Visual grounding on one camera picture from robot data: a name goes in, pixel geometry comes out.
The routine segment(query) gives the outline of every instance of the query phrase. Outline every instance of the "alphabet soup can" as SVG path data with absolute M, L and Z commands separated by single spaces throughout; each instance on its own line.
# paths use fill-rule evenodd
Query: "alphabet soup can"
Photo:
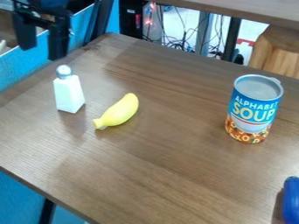
M 233 84 L 226 132 L 234 139 L 257 144 L 266 139 L 283 95 L 276 78 L 258 74 L 240 76 Z

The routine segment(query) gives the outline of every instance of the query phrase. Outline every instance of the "red light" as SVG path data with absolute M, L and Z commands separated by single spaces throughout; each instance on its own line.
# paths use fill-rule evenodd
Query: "red light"
M 145 24 L 146 24 L 146 25 L 153 25 L 153 21 L 151 21 L 150 19 L 147 19 L 147 20 L 145 21 Z
M 136 21 L 136 29 L 140 29 L 141 27 L 141 15 L 135 14 L 135 21 Z

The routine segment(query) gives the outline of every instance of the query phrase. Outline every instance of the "salt shaker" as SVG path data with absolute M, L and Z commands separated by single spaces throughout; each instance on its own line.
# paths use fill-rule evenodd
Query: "salt shaker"
M 54 93 L 58 110 L 75 114 L 85 103 L 78 75 L 74 75 L 71 67 L 63 65 L 56 70 Z

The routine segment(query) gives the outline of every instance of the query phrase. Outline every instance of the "can label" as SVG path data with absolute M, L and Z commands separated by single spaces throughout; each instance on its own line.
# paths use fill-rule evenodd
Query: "can label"
M 233 89 L 226 118 L 226 132 L 241 142 L 257 144 L 268 136 L 280 98 L 259 101 Z

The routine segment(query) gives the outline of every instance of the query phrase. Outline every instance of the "banana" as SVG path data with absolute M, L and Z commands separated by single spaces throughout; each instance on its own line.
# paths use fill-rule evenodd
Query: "banana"
M 136 113 L 138 107 L 137 96 L 132 93 L 126 94 L 115 105 L 108 108 L 100 118 L 94 119 L 94 127 L 104 130 L 107 126 L 125 123 Z

